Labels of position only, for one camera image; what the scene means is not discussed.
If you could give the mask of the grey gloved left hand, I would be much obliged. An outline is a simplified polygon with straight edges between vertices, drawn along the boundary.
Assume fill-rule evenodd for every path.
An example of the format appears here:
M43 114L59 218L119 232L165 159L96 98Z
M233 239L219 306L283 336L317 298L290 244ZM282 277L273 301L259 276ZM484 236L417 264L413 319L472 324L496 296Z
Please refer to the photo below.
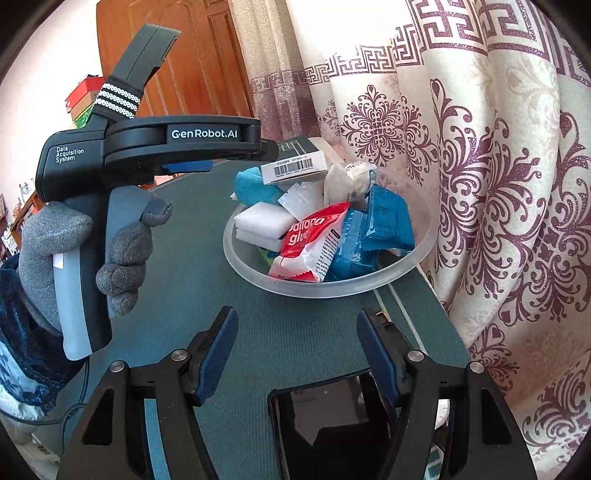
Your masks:
M153 251L152 229L165 224L172 204L152 195L140 219L119 229L108 248L106 263L95 276L98 290L116 316L131 312ZM18 275L21 297L34 321L52 335L61 333L53 279L53 256L82 246L92 220L61 202L51 202L24 227Z

